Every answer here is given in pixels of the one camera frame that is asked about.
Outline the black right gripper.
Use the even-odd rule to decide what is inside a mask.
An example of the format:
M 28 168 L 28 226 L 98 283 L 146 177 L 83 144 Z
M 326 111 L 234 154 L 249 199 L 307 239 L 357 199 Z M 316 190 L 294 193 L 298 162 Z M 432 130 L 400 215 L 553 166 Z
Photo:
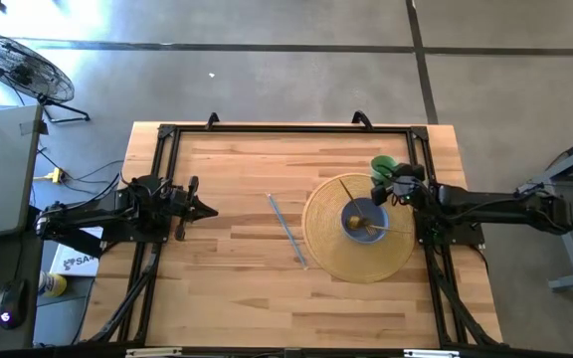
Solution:
M 390 197 L 393 197 L 394 205 L 414 205 L 426 194 L 425 169 L 422 165 L 400 163 L 390 169 L 390 176 L 391 179 L 377 174 L 377 182 L 371 178 L 374 184 L 371 199 L 376 206 L 381 206 Z

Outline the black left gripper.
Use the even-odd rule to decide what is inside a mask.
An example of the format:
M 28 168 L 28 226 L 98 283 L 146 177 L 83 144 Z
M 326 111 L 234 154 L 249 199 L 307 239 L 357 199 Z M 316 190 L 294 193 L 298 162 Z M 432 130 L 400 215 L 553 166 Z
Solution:
M 193 220 L 197 222 L 203 219 L 218 216 L 218 211 L 203 203 L 197 194 L 199 179 L 191 176 L 186 188 L 182 185 L 172 185 L 168 194 L 167 214 L 170 221 L 170 229 L 176 241 L 185 239 L 185 227 Z

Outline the blue bowl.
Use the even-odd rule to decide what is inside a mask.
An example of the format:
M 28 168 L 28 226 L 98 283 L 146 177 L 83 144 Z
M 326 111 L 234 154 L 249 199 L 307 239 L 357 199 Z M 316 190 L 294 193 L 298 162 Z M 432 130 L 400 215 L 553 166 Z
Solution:
M 359 212 L 352 202 L 348 202 L 341 211 L 340 224 L 345 236 L 358 244 L 374 244 L 380 241 L 386 234 L 385 229 L 390 226 L 388 214 L 383 207 L 376 206 L 369 198 L 356 198 L 355 202 L 363 213 L 363 217 L 375 228 L 360 227 L 352 229 L 349 227 L 349 219 L 353 216 L 359 217 Z

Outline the gold metal fork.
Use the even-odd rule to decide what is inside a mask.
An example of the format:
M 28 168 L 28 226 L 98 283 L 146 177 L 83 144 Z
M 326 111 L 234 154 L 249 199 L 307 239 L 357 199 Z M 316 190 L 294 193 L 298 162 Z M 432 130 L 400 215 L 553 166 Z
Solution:
M 412 234 L 412 231 L 392 229 L 392 228 L 376 226 L 376 225 L 372 225 L 372 224 L 366 225 L 365 228 L 377 230 L 377 231 L 385 231 L 385 232 L 393 232 L 393 233 L 401 233 L 401 234 Z

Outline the gold metal spoon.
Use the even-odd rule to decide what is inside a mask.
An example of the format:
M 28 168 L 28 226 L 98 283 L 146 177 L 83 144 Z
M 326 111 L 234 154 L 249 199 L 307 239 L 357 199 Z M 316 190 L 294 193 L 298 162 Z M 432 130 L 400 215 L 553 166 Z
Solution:
M 339 180 L 341 187 L 349 198 L 349 202 L 343 209 L 345 226 L 349 230 L 358 230 L 364 227 L 364 217 L 361 208 L 358 206 L 356 199 L 348 190 L 342 180 Z

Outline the green plastic cup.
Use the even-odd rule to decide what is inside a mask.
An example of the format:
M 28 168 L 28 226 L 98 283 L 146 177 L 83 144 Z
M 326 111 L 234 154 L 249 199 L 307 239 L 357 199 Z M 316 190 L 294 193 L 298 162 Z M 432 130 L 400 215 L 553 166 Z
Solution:
M 376 181 L 376 175 L 382 174 L 382 175 L 386 175 L 387 177 L 389 177 L 391 179 L 392 177 L 390 176 L 390 169 L 392 167 L 397 166 L 397 165 L 398 165 L 398 163 L 391 156 L 388 156 L 388 155 L 375 156 L 370 161 L 371 178 L 375 182 L 377 182 Z

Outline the round woven straw placemat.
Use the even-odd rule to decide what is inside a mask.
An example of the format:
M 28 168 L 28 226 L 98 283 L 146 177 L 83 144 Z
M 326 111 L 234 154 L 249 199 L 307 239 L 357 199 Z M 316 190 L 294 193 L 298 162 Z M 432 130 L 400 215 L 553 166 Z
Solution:
M 393 275 L 415 249 L 412 209 L 390 203 L 380 206 L 388 214 L 389 228 L 412 231 L 412 234 L 386 232 L 374 244 L 358 244 L 348 239 L 341 228 L 341 211 L 349 198 L 339 180 L 344 182 L 355 199 L 371 200 L 373 183 L 366 174 L 341 174 L 318 185 L 309 195 L 301 218 L 302 236 L 308 252 L 322 269 L 344 281 L 372 283 Z

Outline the blue wrapped drinking straw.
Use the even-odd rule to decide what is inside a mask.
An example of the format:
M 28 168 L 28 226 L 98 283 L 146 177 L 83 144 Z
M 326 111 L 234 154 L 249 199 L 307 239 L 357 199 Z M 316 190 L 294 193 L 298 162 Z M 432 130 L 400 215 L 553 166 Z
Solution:
M 306 262 L 306 259 L 304 257 L 304 255 L 302 254 L 294 235 L 292 234 L 291 230 L 288 227 L 287 221 L 285 219 L 285 217 L 283 216 L 283 214 L 280 211 L 279 205 L 278 203 L 275 201 L 273 195 L 271 193 L 266 193 L 266 196 L 269 200 L 269 203 L 274 211 L 274 213 L 276 214 L 279 222 L 281 223 L 284 231 L 286 232 L 286 235 L 288 237 L 288 240 L 291 244 L 291 246 L 293 247 L 294 253 L 298 259 L 298 261 L 300 262 L 300 265 L 302 266 L 302 269 L 304 270 L 308 270 L 308 265 Z

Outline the white printed cardboard box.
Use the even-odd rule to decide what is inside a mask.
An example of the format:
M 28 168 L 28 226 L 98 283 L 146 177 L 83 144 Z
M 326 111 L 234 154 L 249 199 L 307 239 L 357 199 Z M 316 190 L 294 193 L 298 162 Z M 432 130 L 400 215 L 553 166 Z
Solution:
M 63 244 L 58 244 L 50 273 L 62 276 L 95 277 L 97 270 L 97 258 L 80 253 Z

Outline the yellow bottle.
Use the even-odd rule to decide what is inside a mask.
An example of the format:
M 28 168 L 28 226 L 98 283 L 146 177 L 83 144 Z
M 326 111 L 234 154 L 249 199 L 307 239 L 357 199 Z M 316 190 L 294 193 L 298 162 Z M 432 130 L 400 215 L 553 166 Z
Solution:
M 38 294 L 45 297 L 62 295 L 67 288 L 67 280 L 57 274 L 41 271 L 39 275 Z

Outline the black computer mouse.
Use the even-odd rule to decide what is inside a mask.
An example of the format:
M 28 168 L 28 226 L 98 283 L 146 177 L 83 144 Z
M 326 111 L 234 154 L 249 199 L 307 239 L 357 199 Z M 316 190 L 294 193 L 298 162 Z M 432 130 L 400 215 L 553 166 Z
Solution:
M 25 279 L 6 281 L 0 288 L 0 326 L 10 330 L 20 326 L 27 315 L 28 284 Z

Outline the black floor fan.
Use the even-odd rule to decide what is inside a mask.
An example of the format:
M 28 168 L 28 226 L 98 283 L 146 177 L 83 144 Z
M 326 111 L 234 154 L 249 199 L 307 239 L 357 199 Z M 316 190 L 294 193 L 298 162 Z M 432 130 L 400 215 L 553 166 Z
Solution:
M 39 53 L 0 35 L 0 82 L 37 101 L 51 123 L 90 121 L 90 115 L 66 105 L 75 96 L 71 79 Z

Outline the silver metal bracket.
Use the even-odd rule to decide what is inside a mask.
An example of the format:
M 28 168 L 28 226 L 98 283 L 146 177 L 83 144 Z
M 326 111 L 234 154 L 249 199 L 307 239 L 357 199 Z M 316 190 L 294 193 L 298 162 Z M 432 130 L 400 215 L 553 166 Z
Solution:
M 124 358 L 176 358 L 181 356 L 180 347 L 146 347 L 127 349 Z
M 404 349 L 404 358 L 461 358 L 459 351 L 438 349 Z

